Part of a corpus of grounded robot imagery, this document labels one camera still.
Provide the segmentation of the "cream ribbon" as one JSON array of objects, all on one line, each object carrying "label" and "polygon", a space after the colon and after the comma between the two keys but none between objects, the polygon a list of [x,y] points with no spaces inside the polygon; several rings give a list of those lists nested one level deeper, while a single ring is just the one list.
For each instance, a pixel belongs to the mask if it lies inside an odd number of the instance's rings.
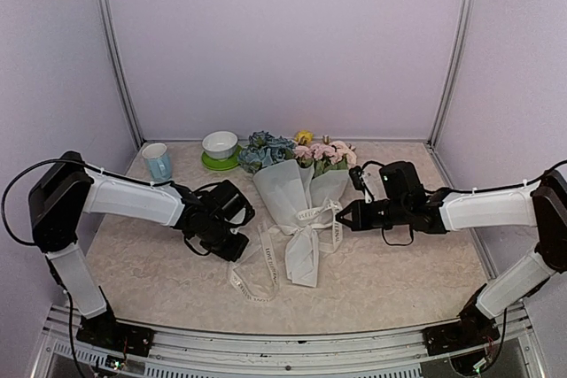
[{"label": "cream ribbon", "polygon": [[245,278],[237,270],[240,263],[229,268],[229,283],[247,301],[258,304],[272,301],[279,290],[279,270],[273,237],[284,234],[291,237],[291,248],[284,255],[287,279],[294,284],[314,288],[317,284],[320,255],[336,252],[343,241],[342,226],[335,218],[341,209],[340,202],[327,200],[320,207],[296,212],[291,225],[277,224],[271,228],[258,226],[260,245],[254,250],[262,254],[267,266],[273,288],[269,295],[260,297],[250,290]]}]

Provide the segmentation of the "yellow fake flower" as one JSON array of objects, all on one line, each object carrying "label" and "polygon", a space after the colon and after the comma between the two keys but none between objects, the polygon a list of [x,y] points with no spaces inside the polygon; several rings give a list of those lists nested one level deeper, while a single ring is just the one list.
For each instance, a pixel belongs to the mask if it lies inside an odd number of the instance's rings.
[{"label": "yellow fake flower", "polygon": [[299,145],[309,145],[314,139],[314,134],[307,130],[300,130],[294,136],[294,140]]}]

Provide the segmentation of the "blue hydrangea fake flower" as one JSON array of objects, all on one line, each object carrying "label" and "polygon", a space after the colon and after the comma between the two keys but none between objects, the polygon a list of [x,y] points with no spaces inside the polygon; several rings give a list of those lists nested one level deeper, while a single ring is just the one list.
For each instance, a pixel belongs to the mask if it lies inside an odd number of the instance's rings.
[{"label": "blue hydrangea fake flower", "polygon": [[267,131],[253,132],[248,144],[238,153],[237,163],[249,174],[294,159],[295,142]]}]

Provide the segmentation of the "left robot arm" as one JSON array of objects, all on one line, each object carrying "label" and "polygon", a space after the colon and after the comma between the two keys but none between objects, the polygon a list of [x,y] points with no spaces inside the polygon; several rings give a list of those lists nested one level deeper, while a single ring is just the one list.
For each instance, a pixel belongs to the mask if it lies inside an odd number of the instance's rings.
[{"label": "left robot arm", "polygon": [[43,253],[70,308],[81,316],[79,328],[70,332],[71,342],[146,358],[154,339],[153,329],[118,320],[96,284],[76,233],[83,215],[102,213],[157,223],[179,231],[185,245],[197,238],[199,256],[214,254],[228,262],[237,261],[249,243],[239,229],[255,211],[231,181],[197,190],[174,181],[139,181],[90,165],[72,150],[34,164],[19,176],[41,166],[49,169],[28,193],[32,238],[27,245]]}]

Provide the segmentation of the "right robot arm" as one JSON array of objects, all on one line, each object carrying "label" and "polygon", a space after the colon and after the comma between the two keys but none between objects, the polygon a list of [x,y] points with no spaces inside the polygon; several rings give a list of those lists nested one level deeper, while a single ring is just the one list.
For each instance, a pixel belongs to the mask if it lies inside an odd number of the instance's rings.
[{"label": "right robot arm", "polygon": [[489,343],[504,342],[506,327],[496,319],[505,318],[511,305],[566,270],[566,180],[558,168],[553,165],[530,181],[501,187],[430,191],[413,163],[397,161],[379,167],[384,199],[374,198],[363,166],[349,172],[354,188],[364,197],[337,212],[335,219],[352,231],[386,232],[406,226],[411,234],[444,235],[469,228],[536,228],[535,246],[481,286],[456,321],[423,330],[429,356],[459,352],[452,364],[463,377],[480,376],[499,358],[498,353],[480,350]]}]

